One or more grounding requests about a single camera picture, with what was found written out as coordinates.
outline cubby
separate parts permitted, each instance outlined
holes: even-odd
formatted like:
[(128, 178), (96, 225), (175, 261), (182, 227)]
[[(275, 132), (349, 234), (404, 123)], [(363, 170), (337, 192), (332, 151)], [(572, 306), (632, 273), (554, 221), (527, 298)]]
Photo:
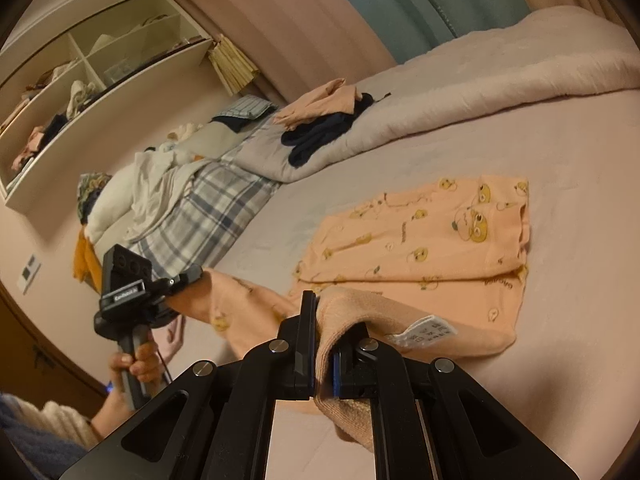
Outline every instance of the cubby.
[[(173, 0), (127, 0), (79, 23), (40, 49), (0, 86), (0, 122), (28, 85), (53, 67), (72, 62), (18, 113), (0, 134), (0, 194), (26, 213), (66, 160), (90, 140), (92, 123), (106, 120), (162, 79), (197, 65), (211, 38)], [(93, 83), (98, 98), (42, 149), (19, 180), (12, 162), (36, 126), (65, 113), (71, 86)]]

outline sleeve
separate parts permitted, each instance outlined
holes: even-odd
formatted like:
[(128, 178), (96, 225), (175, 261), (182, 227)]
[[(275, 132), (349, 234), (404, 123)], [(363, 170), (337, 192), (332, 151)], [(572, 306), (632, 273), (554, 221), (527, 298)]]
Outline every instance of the sleeve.
[(85, 449), (91, 449), (99, 442), (89, 421), (73, 408), (60, 406), (50, 400), (39, 410), (30, 402), (17, 397), (12, 400), (15, 401), (16, 418), (30, 428), (48, 431)]

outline shelf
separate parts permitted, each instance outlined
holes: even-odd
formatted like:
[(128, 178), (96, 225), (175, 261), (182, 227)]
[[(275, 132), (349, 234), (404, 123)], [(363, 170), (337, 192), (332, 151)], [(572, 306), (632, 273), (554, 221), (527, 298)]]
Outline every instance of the shelf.
[(198, 31), (174, 14), (129, 32), (87, 57), (95, 73), (111, 85)]
[(68, 35), (57, 38), (41, 49), (25, 63), (0, 88), (0, 123), (7, 118), (20, 102), (20, 95), (27, 85), (33, 85), (47, 70), (72, 59), (80, 59)]
[(137, 96), (146, 94), (166, 78), (197, 65), (204, 58), (210, 44), (211, 39), (207, 38), (152, 64), (123, 81), (117, 90), (107, 92), (70, 121), (23, 174), (20, 182), (6, 197), (6, 206), (27, 213), (37, 198), (46, 192), (52, 176), (64, 168), (67, 161), (77, 156), (79, 150), (91, 141), (96, 124), (108, 123), (120, 110), (135, 101)]
[[(142, 25), (150, 18), (162, 18)], [(91, 52), (101, 34), (115, 39)], [(6, 206), (26, 213), (70, 158), (91, 140), (96, 124), (105, 124), (162, 80), (199, 64), (211, 38), (173, 0), (128, 0), (92, 16), (55, 39), (21, 66), (0, 88), (0, 117), (8, 117), (25, 86), (47, 70), (77, 59), (20, 111), (0, 134), (0, 194)], [(184, 44), (172, 50), (177, 44)], [(101, 96), (69, 121), (57, 136), (15, 178), (15, 157), (36, 126), (46, 127), (57, 113), (65, 113), (74, 81), (95, 84)]]
[(82, 53), (88, 56), (101, 34), (117, 39), (161, 14), (170, 16), (176, 14), (176, 9), (168, 0), (129, 0), (76, 25), (70, 33)]
[(5, 189), (15, 176), (11, 170), (14, 158), (36, 126), (47, 126), (55, 114), (66, 111), (75, 80), (91, 80), (83, 62), (77, 62), (36, 95), (0, 136), (0, 181)]

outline towel label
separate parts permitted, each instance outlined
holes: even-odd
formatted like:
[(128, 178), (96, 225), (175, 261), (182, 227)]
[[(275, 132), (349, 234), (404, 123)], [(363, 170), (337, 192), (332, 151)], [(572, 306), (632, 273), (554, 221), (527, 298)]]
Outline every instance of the towel label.
[(386, 339), (405, 348), (424, 348), (457, 333), (458, 331), (444, 319), (432, 315), (415, 321), (401, 334), (387, 335)]

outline wall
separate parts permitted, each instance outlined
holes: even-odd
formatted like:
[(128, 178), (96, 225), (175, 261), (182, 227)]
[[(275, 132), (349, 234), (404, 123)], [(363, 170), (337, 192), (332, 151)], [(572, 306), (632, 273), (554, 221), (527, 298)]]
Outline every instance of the wall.
[[(115, 343), (93, 330), (98, 295), (72, 277), (80, 223), (76, 185), (81, 173), (113, 173), (136, 151), (157, 145), (183, 123), (206, 123), (232, 101), (204, 61), (199, 68), (168, 80), (121, 110), (92, 132), (95, 141), (60, 174), (27, 217), (0, 203), (0, 280), (36, 327), (71, 360), (108, 382), (106, 359)], [(42, 262), (26, 295), (17, 289), (24, 264), (34, 253)]]

